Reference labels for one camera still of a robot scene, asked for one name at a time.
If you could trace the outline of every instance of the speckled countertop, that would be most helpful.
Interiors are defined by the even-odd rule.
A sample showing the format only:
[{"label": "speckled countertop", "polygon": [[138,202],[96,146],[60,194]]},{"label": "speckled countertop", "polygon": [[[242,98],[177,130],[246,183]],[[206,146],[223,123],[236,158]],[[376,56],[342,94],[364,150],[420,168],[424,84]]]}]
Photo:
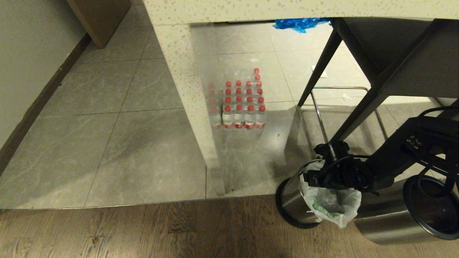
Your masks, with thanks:
[{"label": "speckled countertop", "polygon": [[144,0],[154,25],[298,17],[459,19],[458,0]]}]

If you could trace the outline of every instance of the stainless steel trash can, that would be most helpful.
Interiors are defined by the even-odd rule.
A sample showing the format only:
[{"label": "stainless steel trash can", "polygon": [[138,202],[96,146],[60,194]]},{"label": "stainless steel trash can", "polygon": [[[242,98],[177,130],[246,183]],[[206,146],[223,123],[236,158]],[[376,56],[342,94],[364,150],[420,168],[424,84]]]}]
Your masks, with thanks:
[{"label": "stainless steel trash can", "polygon": [[291,178],[284,180],[276,191],[277,210],[289,224],[302,229],[313,228],[320,223],[315,222],[317,217],[312,212],[308,212],[308,205],[304,201],[303,193],[300,188],[300,178],[302,169],[313,160],[302,166],[300,171],[295,173]]},{"label": "stainless steel trash can", "polygon": [[[385,244],[404,244],[459,238],[459,202],[454,193],[433,198],[416,184],[417,176],[394,183],[379,191],[362,195],[358,215],[354,219],[360,232],[369,240]],[[436,194],[443,183],[423,176],[421,187]]]}]

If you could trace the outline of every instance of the wall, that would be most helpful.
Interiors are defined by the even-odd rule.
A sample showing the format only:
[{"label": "wall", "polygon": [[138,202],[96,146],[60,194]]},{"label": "wall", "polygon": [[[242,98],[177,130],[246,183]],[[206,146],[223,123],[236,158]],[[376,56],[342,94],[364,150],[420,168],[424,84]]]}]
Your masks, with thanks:
[{"label": "wall", "polygon": [[65,0],[0,2],[0,147],[84,36]]}]

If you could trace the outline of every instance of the metal frame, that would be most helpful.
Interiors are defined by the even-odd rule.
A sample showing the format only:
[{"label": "metal frame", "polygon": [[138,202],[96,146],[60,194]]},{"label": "metal frame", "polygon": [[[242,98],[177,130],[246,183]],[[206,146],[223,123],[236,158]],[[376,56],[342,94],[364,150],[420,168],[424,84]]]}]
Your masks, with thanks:
[{"label": "metal frame", "polygon": [[[314,89],[340,89],[340,90],[365,90],[367,93],[368,93],[368,89],[365,88],[365,87],[332,87],[332,86],[315,86],[313,88]],[[319,106],[317,105],[317,101],[314,97],[314,93],[313,93],[313,90],[311,91],[311,97],[312,97],[312,100],[313,100],[313,104],[314,104],[314,108],[315,108],[315,111],[317,113],[317,119],[319,120],[319,125],[320,125],[320,129],[322,131],[322,136],[324,138],[324,141],[325,141],[325,144],[328,144],[330,146],[330,150],[332,152],[332,155],[335,156],[334,152],[333,152],[333,148],[331,147],[331,142],[328,141],[328,137],[327,137],[327,133],[325,132],[325,127],[324,127],[324,123],[322,121],[322,117],[320,115],[320,110],[319,110]],[[309,144],[309,148],[311,149],[311,153],[312,153],[312,158],[314,159],[314,149],[311,145],[311,139],[309,137],[309,133],[308,133],[308,128],[306,127],[306,122],[304,121],[304,118],[303,118],[303,115],[302,115],[302,110],[301,110],[301,107],[297,105],[297,111],[298,111],[298,115],[300,116],[300,121],[301,121],[301,124],[303,125],[303,129],[304,129],[304,132],[306,134],[306,139],[308,140],[308,144]],[[384,125],[382,123],[382,120],[381,120],[381,117],[379,116],[379,112],[377,109],[375,109],[375,115],[376,115],[376,119],[378,120],[378,123],[379,123],[379,126],[381,128],[381,132],[382,132],[382,135],[384,137],[384,140],[387,140],[387,133],[386,133],[386,129],[384,128]]]}]

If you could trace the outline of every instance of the wooden floor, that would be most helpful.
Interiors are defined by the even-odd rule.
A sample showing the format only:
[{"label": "wooden floor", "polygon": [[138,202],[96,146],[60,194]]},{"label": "wooden floor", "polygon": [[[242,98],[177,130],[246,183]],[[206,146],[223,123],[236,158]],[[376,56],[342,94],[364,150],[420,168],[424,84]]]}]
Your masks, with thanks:
[{"label": "wooden floor", "polygon": [[274,196],[0,213],[1,257],[457,257],[459,241],[378,246],[355,225],[296,229]]}]

